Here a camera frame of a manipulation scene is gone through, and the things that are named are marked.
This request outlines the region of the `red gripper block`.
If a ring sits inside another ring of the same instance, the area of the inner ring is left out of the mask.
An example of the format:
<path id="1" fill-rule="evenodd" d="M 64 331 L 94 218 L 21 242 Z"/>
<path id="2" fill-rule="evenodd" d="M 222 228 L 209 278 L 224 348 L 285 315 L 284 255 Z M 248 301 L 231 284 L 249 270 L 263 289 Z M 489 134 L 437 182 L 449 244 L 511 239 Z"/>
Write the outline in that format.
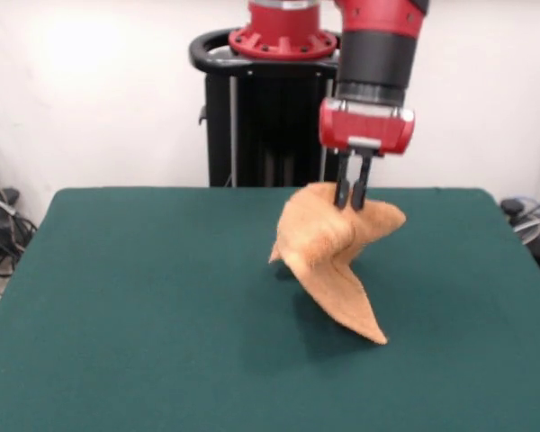
<path id="1" fill-rule="evenodd" d="M 376 155 L 402 154 L 410 144 L 415 128 L 415 113 L 408 108 L 350 102 L 325 98 L 319 108 L 319 140 L 338 154 L 334 204 L 343 210 L 350 194 L 347 178 L 352 150 L 372 151 Z M 362 163 L 353 186 L 351 206 L 364 208 L 373 154 L 362 155 Z"/>

